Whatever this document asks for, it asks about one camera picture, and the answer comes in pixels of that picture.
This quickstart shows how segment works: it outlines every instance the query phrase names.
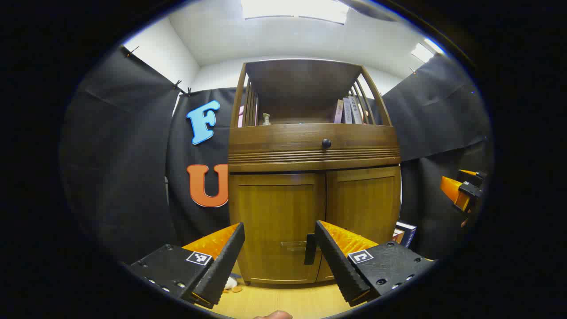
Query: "wooden cabinet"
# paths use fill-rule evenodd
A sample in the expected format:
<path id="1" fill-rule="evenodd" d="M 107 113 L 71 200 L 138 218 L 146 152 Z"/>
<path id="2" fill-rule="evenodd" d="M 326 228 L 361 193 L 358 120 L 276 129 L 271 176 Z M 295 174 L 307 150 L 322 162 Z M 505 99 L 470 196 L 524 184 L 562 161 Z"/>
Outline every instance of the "wooden cabinet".
<path id="1" fill-rule="evenodd" d="M 234 174 L 229 179 L 231 223 L 243 222 L 238 264 L 244 280 L 312 283 L 333 279 L 317 250 L 304 265 L 306 235 L 316 220 L 378 243 L 391 240 L 400 207 L 399 166 L 310 174 Z"/>
<path id="2" fill-rule="evenodd" d="M 231 223 L 246 226 L 238 265 L 246 281 L 312 283 L 319 262 L 304 265 L 306 235 L 325 218 L 324 174 L 233 175 Z M 315 260 L 321 260 L 317 251 Z"/>
<path id="3" fill-rule="evenodd" d="M 372 105 L 360 75 L 374 96 Z M 334 123 L 337 99 L 346 96 L 358 101 L 363 114 L 368 111 L 363 124 Z M 264 112 L 272 115 L 272 125 L 261 125 Z M 332 279 L 320 250 L 312 265 L 304 265 L 306 237 L 316 220 L 389 241 L 400 205 L 399 163 L 396 131 L 363 66 L 301 59 L 243 64 L 228 165 L 230 221 L 243 222 L 246 230 L 238 257 L 244 280 Z"/>
<path id="4" fill-rule="evenodd" d="M 400 209 L 399 166 L 330 171 L 326 177 L 326 221 L 377 243 L 392 239 Z M 317 281 L 330 279 L 323 257 Z"/>

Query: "finger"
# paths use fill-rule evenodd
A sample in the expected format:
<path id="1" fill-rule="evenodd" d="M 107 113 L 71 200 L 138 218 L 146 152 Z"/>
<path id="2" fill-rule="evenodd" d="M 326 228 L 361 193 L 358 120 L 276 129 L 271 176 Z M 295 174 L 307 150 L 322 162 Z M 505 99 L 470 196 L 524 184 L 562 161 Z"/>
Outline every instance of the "finger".
<path id="1" fill-rule="evenodd" d="M 292 315 L 281 310 L 274 311 L 267 317 L 267 319 L 292 319 L 292 318 L 293 318 Z"/>

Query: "black fabric curtain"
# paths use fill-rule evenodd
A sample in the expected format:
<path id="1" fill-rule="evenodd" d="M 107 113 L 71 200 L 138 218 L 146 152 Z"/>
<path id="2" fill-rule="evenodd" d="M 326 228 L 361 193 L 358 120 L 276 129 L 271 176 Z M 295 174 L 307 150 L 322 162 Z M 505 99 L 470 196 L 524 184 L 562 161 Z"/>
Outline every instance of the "black fabric curtain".
<path id="1" fill-rule="evenodd" d="M 181 245 L 229 226 L 228 203 L 221 207 L 203 207 L 191 199 L 187 167 L 194 164 L 208 166 L 205 192 L 209 196 L 218 193 L 218 175 L 213 168 L 217 164 L 228 162 L 229 127 L 235 92 L 236 88 L 191 93 L 190 97 L 182 96 L 175 109 L 167 148 L 166 176 L 169 182 L 171 214 Z M 242 95 L 242 104 L 245 98 L 246 89 Z M 215 111 L 216 124 L 210 127 L 214 132 L 213 137 L 193 145 L 193 128 L 186 117 L 187 113 L 212 100 L 221 105 L 221 108 Z"/>
<path id="2" fill-rule="evenodd" d="M 459 65 L 440 54 L 382 99 L 402 161 L 465 148 L 490 135 L 480 92 Z"/>
<path id="3" fill-rule="evenodd" d="M 402 204 L 400 218 L 417 226 L 410 249 L 428 258 L 449 255 L 466 230 L 463 216 L 439 188 L 441 177 L 456 179 L 459 169 L 488 171 L 492 162 L 489 141 L 401 163 Z"/>
<path id="4" fill-rule="evenodd" d="M 164 186 L 180 90 L 124 48 L 91 71 L 65 116 L 62 180 L 81 227 L 125 263 L 176 241 Z"/>

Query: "orange letter u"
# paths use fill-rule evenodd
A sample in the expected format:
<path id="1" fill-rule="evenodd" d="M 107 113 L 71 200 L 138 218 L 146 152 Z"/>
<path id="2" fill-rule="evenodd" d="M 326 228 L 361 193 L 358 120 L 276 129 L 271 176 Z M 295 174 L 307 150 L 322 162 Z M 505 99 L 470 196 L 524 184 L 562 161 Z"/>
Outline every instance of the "orange letter u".
<path id="1" fill-rule="evenodd" d="M 205 193 L 205 173 L 209 171 L 206 165 L 189 165 L 189 193 L 191 199 L 204 207 L 220 207 L 229 200 L 229 166 L 228 164 L 215 165 L 213 168 L 218 174 L 218 194 L 211 197 Z"/>

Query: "ceiling light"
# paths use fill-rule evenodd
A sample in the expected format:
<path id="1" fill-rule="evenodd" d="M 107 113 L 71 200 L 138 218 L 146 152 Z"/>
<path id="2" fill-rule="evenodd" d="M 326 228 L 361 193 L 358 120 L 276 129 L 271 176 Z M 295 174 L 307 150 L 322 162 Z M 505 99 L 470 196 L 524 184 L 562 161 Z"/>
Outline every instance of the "ceiling light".
<path id="1" fill-rule="evenodd" d="M 423 44 L 418 43 L 416 48 L 412 51 L 413 56 L 420 59 L 424 63 L 429 61 L 430 58 L 433 57 L 433 53 L 429 51 Z"/>
<path id="2" fill-rule="evenodd" d="M 441 48 L 439 47 L 439 45 L 436 45 L 435 42 L 429 40 L 429 39 L 424 39 L 425 43 L 427 43 L 431 49 L 434 49 L 436 52 L 443 54 L 443 50 L 441 50 Z"/>
<path id="3" fill-rule="evenodd" d="M 344 24 L 347 5 L 335 0 L 240 0 L 245 19 L 267 16 L 298 16 Z"/>

